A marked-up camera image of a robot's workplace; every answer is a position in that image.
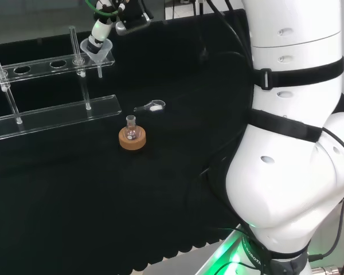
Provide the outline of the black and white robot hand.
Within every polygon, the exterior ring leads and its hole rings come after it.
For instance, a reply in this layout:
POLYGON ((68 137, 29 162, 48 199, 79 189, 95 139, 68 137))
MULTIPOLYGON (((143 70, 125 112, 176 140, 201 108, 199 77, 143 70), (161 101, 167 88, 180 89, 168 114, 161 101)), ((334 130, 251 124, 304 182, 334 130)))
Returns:
POLYGON ((87 42, 87 49, 93 54, 103 47, 112 28, 123 36, 147 27, 154 18, 144 1, 97 0, 95 3, 86 1, 86 4, 95 20, 87 42))

